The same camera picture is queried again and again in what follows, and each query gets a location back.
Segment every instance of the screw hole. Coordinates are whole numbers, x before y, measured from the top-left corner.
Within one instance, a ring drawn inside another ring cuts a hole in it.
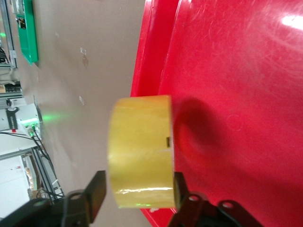
[[[77,200],[77,199],[79,199],[81,197],[81,194],[79,194],[79,195],[73,195],[72,197],[71,197],[71,200]]]
[[[34,207],[39,207],[39,206],[42,206],[43,204],[45,204],[45,201],[39,201],[39,202],[36,202],[34,203]]]
[[[73,226],[79,226],[80,224],[81,224],[80,221],[75,221],[75,222],[73,223]]]
[[[200,198],[198,197],[198,196],[196,196],[196,195],[191,195],[190,197],[189,197],[189,200],[190,201],[194,201],[194,202],[196,202],[196,201],[198,201]]]
[[[224,206],[225,208],[228,208],[228,209],[233,208],[233,204],[230,203],[230,202],[224,202],[224,203],[223,203],[223,206]]]

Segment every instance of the cable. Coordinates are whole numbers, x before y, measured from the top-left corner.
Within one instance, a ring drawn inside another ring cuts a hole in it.
[[[34,130],[34,133],[35,133],[36,137],[38,138],[39,142],[41,143],[43,149],[44,149],[45,152],[46,152],[45,146],[43,145],[42,141],[40,140],[40,138],[39,138],[39,136],[38,136],[38,134],[37,134],[37,131],[36,131],[34,128],[33,128],[33,130]]]
[[[1,132],[2,134],[8,134],[8,135],[20,135],[20,136],[27,136],[26,134],[20,134],[20,133],[14,133],[14,132]]]
[[[23,136],[17,136],[17,135],[13,135],[13,134],[8,134],[7,132],[0,132],[0,134],[9,135],[9,136],[16,136],[16,137],[20,137],[20,138],[25,138],[25,139],[31,140],[31,138],[23,137]]]
[[[45,189],[43,189],[43,188],[40,188],[40,189],[38,190],[38,192],[37,192],[36,198],[38,198],[39,193],[40,193],[40,195],[42,194],[41,191],[44,191],[44,193],[48,194],[49,196],[52,195],[52,196],[65,197],[64,195],[60,195],[60,194],[62,194],[62,193],[56,194],[56,193],[53,193],[53,192],[49,192],[48,190],[45,190]]]
[[[38,144],[37,140],[35,140],[34,137],[32,137],[32,140],[35,142],[35,144],[37,145],[38,149],[41,151],[41,153],[45,156],[45,158],[51,162],[49,156],[47,153],[44,153],[44,151],[41,149],[40,145]]]

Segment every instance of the green board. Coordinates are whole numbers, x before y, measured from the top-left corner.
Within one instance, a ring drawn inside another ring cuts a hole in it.
[[[25,19],[26,28],[18,27],[21,52],[30,65],[38,61],[35,19],[32,0],[23,0],[24,15],[17,17]]]

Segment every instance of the red plastic surface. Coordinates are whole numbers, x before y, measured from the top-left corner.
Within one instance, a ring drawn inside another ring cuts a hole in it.
[[[213,204],[302,226],[302,1],[180,0],[168,33],[155,3],[170,4],[147,2],[132,96],[172,96],[176,170]],[[154,227],[172,215],[144,213]]]

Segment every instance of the packing tape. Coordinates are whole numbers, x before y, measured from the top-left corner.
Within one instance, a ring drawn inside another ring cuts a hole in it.
[[[171,132],[170,96],[123,98],[116,103],[108,164],[119,207],[175,207]]]

